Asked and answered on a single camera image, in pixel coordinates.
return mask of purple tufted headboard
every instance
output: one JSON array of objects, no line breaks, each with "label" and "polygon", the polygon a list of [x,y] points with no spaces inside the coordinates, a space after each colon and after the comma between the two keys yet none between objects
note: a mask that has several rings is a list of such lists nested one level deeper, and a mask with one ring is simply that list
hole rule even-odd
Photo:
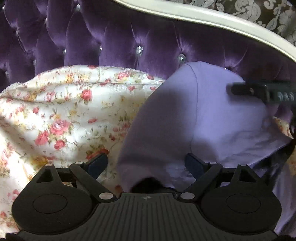
[{"label": "purple tufted headboard", "polygon": [[53,68],[122,66],[167,78],[204,61],[248,79],[295,80],[295,62],[249,37],[138,12],[111,0],[6,0],[0,11],[0,89]]}]

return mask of purple fabric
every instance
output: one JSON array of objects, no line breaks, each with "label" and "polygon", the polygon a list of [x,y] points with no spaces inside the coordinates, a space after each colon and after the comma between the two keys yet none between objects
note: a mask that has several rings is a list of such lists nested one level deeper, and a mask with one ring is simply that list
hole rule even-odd
[{"label": "purple fabric", "polygon": [[288,144],[261,100],[227,93],[234,82],[243,79],[203,62],[187,63],[169,77],[147,99],[125,138],[117,165],[123,190],[146,177],[184,190],[195,180],[184,165],[189,152],[224,167],[253,166]]},{"label": "purple fabric", "polygon": [[245,80],[296,78],[292,60],[254,39],[111,0],[9,0],[0,11],[0,90],[74,64],[130,67],[167,78],[179,68],[180,54],[186,62],[227,67]]}]

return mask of floral bedding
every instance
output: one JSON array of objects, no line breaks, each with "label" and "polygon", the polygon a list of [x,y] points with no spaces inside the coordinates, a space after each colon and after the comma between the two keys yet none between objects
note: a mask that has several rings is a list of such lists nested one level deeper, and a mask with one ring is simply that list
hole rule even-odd
[{"label": "floral bedding", "polygon": [[141,71],[71,66],[15,83],[0,95],[0,237],[17,232],[11,205],[47,163],[108,154],[98,181],[120,192],[116,159],[131,121],[164,80]]}]

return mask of white curved trim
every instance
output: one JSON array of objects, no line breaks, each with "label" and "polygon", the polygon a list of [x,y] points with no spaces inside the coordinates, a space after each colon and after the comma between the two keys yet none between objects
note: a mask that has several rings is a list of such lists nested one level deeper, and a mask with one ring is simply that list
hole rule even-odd
[{"label": "white curved trim", "polygon": [[296,62],[296,47],[274,32],[250,21],[212,9],[163,0],[114,0],[128,8],[167,18],[212,25],[263,42]]}]

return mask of dark hole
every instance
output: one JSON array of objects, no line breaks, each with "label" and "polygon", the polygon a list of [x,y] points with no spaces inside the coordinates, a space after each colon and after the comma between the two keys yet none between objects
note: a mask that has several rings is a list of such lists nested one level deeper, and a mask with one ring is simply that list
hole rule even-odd
[{"label": "dark hole", "polygon": [[52,173],[50,170],[45,170],[42,176],[37,180],[37,183],[47,183],[53,181]]},{"label": "dark hole", "polygon": [[256,180],[246,170],[241,170],[239,180],[241,182],[249,182],[249,183],[256,182]]}]

